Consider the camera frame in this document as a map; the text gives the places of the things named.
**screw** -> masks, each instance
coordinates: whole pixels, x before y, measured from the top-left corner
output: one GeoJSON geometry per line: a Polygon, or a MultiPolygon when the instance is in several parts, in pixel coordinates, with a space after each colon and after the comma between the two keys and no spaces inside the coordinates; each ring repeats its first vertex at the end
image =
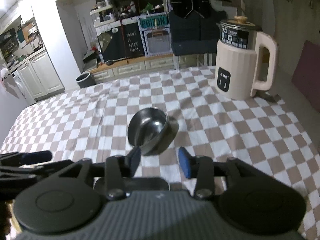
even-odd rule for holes
{"type": "Polygon", "coordinates": [[[108,196],[110,198],[119,198],[119,197],[121,197],[123,195],[124,195],[124,191],[122,189],[119,189],[119,188],[113,188],[113,189],[108,191],[108,196]]]}
{"type": "Polygon", "coordinates": [[[206,199],[211,197],[212,191],[207,188],[202,188],[196,191],[196,196],[200,199],[206,199]]]}

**kettle lid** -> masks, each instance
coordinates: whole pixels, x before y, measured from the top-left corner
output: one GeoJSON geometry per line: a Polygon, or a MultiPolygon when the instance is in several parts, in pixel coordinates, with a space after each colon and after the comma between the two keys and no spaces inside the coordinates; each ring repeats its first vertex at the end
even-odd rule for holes
{"type": "Polygon", "coordinates": [[[262,31],[262,28],[260,26],[255,25],[251,22],[247,22],[247,20],[248,18],[245,16],[235,16],[234,19],[222,20],[221,23],[252,31],[262,31]]]}

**trash can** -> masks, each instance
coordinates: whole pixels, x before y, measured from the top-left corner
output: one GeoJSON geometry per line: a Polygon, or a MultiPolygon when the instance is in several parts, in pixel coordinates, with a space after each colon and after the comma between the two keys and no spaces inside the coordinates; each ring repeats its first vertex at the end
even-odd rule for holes
{"type": "Polygon", "coordinates": [[[76,82],[80,88],[86,88],[96,84],[90,72],[83,72],[76,78],[76,82]]]}

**black sign board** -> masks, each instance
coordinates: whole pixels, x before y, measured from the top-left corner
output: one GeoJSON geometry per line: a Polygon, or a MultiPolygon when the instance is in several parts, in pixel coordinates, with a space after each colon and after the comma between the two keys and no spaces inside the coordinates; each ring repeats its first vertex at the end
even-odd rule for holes
{"type": "Polygon", "coordinates": [[[123,25],[122,28],[123,32],[119,26],[98,36],[99,41],[108,42],[106,48],[102,46],[103,49],[105,48],[102,51],[105,62],[144,56],[138,23],[123,25]]]}

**kettle knob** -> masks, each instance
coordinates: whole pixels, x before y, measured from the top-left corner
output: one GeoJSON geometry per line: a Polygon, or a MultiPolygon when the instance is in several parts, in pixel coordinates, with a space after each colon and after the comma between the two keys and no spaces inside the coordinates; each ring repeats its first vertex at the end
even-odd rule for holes
{"type": "Polygon", "coordinates": [[[238,15],[238,16],[235,16],[235,20],[237,20],[237,22],[240,24],[245,24],[245,22],[248,20],[248,18],[245,16],[238,15]]]}

